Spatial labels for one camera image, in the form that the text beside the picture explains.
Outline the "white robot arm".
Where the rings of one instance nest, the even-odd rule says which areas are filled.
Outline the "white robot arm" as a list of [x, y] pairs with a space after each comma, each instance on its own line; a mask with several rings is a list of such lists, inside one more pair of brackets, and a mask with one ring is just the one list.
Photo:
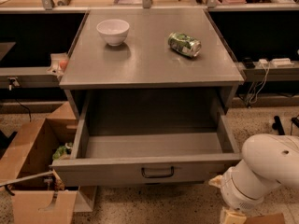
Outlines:
[[242, 146], [242, 159], [223, 175], [208, 181], [236, 213], [244, 213], [263, 202], [281, 186], [299, 188], [299, 137], [255, 134]]

